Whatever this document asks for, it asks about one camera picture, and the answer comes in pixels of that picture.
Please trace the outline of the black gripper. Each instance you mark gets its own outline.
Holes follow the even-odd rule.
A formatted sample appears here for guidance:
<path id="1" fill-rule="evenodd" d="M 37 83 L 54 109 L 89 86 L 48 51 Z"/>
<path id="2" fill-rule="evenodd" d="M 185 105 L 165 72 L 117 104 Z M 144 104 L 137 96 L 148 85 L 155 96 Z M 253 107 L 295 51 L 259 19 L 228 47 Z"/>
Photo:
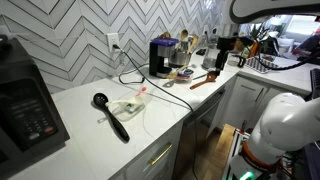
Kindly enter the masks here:
<path id="1" fill-rule="evenodd" d="M 241 37 L 219 37 L 217 42 L 217 49 L 219 50 L 216 58 L 215 68 L 217 75 L 224 69 L 224 65 L 227 61 L 228 53 L 239 46 L 250 46 L 254 43 L 254 40 L 249 36 Z"/>

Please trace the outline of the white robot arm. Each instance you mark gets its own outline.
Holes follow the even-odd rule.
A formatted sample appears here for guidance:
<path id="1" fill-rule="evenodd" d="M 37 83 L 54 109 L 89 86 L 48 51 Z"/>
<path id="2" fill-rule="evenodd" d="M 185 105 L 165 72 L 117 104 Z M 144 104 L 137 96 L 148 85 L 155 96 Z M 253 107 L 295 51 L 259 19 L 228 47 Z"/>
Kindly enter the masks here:
<path id="1" fill-rule="evenodd" d="M 316 15 L 320 0 L 225 0 L 222 23 L 253 22 L 281 14 Z M 304 100 L 293 93 L 273 97 L 250 137 L 230 166 L 238 180 L 268 180 L 273 176 L 281 156 L 320 139 L 320 100 Z"/>

